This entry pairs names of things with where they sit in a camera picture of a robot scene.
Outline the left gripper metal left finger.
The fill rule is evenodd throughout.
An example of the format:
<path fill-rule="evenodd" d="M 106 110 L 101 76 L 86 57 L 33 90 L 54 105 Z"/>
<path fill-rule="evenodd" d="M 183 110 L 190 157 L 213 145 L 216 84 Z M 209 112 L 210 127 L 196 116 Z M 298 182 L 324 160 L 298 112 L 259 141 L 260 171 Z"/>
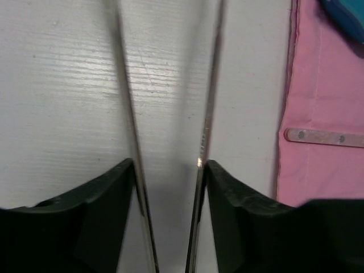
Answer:
<path fill-rule="evenodd" d="M 120 1 L 111 1 L 110 32 L 124 101 L 131 158 L 99 177 L 35 206 L 1 209 L 2 272 L 116 272 L 137 195 L 149 272 L 158 272 L 135 117 Z"/>

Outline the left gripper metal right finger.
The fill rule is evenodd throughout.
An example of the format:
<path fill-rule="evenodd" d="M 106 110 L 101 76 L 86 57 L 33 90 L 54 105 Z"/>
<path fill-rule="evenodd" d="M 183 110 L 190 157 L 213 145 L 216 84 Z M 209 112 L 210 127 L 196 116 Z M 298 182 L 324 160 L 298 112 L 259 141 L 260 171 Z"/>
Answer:
<path fill-rule="evenodd" d="M 220 1 L 186 272 L 196 271 L 201 212 L 206 197 L 219 272 L 362 272 L 362 200 L 319 199 L 294 208 L 252 189 L 208 158 L 224 12 L 225 2 Z"/>

